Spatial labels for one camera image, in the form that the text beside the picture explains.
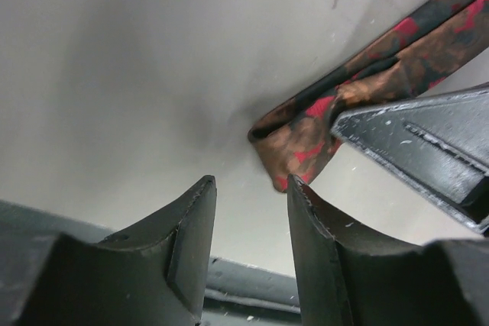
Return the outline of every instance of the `gray wall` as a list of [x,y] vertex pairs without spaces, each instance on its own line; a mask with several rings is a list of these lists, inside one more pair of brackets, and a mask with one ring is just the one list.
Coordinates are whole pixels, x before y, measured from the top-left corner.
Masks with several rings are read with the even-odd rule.
[[246,131],[424,1],[0,0],[0,196],[120,228],[211,173],[213,252],[290,272]]

